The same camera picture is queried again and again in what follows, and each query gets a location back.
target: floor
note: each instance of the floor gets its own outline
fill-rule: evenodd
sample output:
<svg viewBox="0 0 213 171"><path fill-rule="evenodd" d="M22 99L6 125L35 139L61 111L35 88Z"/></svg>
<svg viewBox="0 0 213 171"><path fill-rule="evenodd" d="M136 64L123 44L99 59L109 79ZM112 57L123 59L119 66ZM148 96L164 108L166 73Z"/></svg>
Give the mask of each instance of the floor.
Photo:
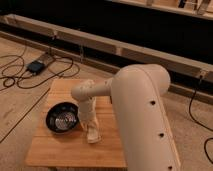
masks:
<svg viewBox="0 0 213 171"><path fill-rule="evenodd" d="M23 45L0 38L0 56L8 54L21 54ZM26 63L29 63L36 57L42 54L41 51L27 48L24 55ZM0 58L0 66L4 62L11 59L3 60ZM92 78L104 79L112 75L110 73L91 68L89 66L78 64L81 71L74 78ZM60 70L60 65L51 66L54 70ZM26 81L26 84L33 84L36 81L49 76L50 73L45 71L39 78ZM50 86L52 80L45 85L32 90L20 90L17 87L10 88L0 92L0 138L4 137L5 133L11 129L18 120L23 116L36 99ZM180 156L182 171L212 171L213 165L207 160L203 143L205 139L213 137L213 133L201 128L189 117L188 105L189 99L171 92L163 96L163 101L167 111L168 119L174 135L177 150ZM46 171L47 168L28 167L24 160L28 148L36 129L39 119L39 113L45 98L15 127L9 136L0 144L0 166L1 171ZM202 123L213 127L213 106L195 101L193 103L193 113ZM208 151L213 159L213 142L208 145ZM59 170L71 171L118 171L119 169L72 169L59 168Z"/></svg>

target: cable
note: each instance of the cable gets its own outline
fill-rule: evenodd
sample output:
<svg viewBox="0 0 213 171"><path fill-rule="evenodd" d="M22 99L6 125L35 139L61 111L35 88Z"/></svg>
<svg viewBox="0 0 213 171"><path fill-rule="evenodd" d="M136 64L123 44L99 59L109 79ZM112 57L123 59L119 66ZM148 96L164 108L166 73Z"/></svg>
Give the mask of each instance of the cable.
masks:
<svg viewBox="0 0 213 171"><path fill-rule="evenodd" d="M208 138L205 142L204 142L204 151L206 154L206 157L208 158L208 160L213 164L213 160L209 157L208 151L207 151L207 144L209 141L212 141L213 138Z"/></svg>
<svg viewBox="0 0 213 171"><path fill-rule="evenodd" d="M193 116L192 111L191 111L192 103L193 103L193 101L194 101L194 99L195 99L195 97L196 97L197 91L198 91L198 89L199 89L199 87L200 87L202 81L203 81L203 77L200 77L199 83L198 83L198 85L196 86L196 88L195 88L195 90L194 90L194 93L193 93L193 95L192 95L192 97L191 97L191 100L190 100L190 103L189 103L189 115L190 115L191 119L192 119L196 124L198 124L198 125L200 125L201 127L203 127L203 128L205 128L205 129L207 129L207 130L213 132L213 129L212 129L212 128L210 128L210 127L208 127L208 126L202 124L200 121L198 121L198 120ZM208 138L208 139L206 139L205 142L204 142L204 152L205 152L205 155L206 155L207 159L209 160L209 162L210 162L211 164L213 164L213 160L209 157L209 154L208 154L208 151L207 151L207 144L208 144L209 141L212 141L212 140L213 140L213 138Z"/></svg>
<svg viewBox="0 0 213 171"><path fill-rule="evenodd" d="M191 111L192 103L193 103L193 101L194 101L194 99L195 99L195 97L196 97L197 91L198 91L199 86L200 86L200 84L202 83L202 81L203 81L203 77L200 77L199 83L198 83L197 87L195 88L194 93L193 93L193 95L192 95L192 97L191 97L191 100L190 100L190 103L189 103L189 115L190 115L191 119L192 119L195 123L197 123L198 125L200 125L200 126L203 127L203 128L208 129L209 131L213 132L213 129L212 129L212 128L207 127L206 125L202 124L200 121L198 121L197 119L195 119L195 117L193 116L192 111Z"/></svg>
<svg viewBox="0 0 213 171"><path fill-rule="evenodd" d="M0 144L10 135L10 133L19 125L19 123L34 109L34 107L44 98L44 96L49 92L50 88L48 88L30 107L30 109L19 119L19 121L10 129L10 131L1 139Z"/></svg>
<svg viewBox="0 0 213 171"><path fill-rule="evenodd" d="M66 69L64 69L64 70L62 70L62 71L60 71L60 72L57 72L57 73L54 73L54 72L51 71L51 72L53 73L52 76L50 76L50 77L46 78L45 80L41 81L40 83L38 83L38 84L36 84L36 85L32 85L32 86L22 86L22 85L20 85L20 83L21 83L23 80L25 80L25 78L23 77L24 74L26 73L26 71L25 71L25 72L22 73L21 76L18 78L17 83L16 83L17 87L19 87L20 89L32 89L32 88L36 88L36 87L38 87L38 86L44 84L45 82L47 82L48 80L50 80L50 79L52 79L52 78L54 78L54 77L56 77L56 76L61 76L61 74L63 74L64 72L70 70L70 69L73 67L74 63L73 63L73 59L72 59L72 58L61 57L61 59L69 59L69 60L71 60L71 63L70 63L70 62L58 61L58 62L62 62L62 63L67 63L67 64L69 64L69 67L67 67ZM69 75L69 76L61 76L61 77L62 77L62 78L68 78L68 77L73 77L73 76L77 75L77 74L80 72L80 67L79 67L77 64L75 64L75 66L77 66L77 72L75 72L74 74Z"/></svg>

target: wooden table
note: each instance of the wooden table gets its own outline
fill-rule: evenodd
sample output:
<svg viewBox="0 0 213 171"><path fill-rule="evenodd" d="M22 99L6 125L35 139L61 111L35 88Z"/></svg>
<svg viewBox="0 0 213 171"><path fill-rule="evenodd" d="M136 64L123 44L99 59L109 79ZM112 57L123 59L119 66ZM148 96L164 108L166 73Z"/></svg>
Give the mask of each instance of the wooden table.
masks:
<svg viewBox="0 0 213 171"><path fill-rule="evenodd" d="M109 97L97 98L97 117L102 141L88 144L80 124L65 134L52 133L45 124L48 110L60 102L76 101L71 88L80 79L56 79L46 100L40 121L29 149L26 163L45 167L112 167L125 168L121 141Z"/></svg>

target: black power brick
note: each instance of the black power brick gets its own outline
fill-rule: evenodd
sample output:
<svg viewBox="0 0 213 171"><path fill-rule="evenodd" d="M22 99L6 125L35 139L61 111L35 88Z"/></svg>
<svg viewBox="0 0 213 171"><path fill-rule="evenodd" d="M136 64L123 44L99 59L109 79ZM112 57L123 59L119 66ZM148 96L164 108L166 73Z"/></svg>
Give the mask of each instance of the black power brick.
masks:
<svg viewBox="0 0 213 171"><path fill-rule="evenodd" d="M38 75L45 69L45 65L39 61L33 61L27 66L27 71Z"/></svg>
<svg viewBox="0 0 213 171"><path fill-rule="evenodd" d="M38 59L31 62L27 66L27 71L31 72L34 75L38 75L54 61L55 61L55 58L52 55L49 55L48 53L44 53Z"/></svg>

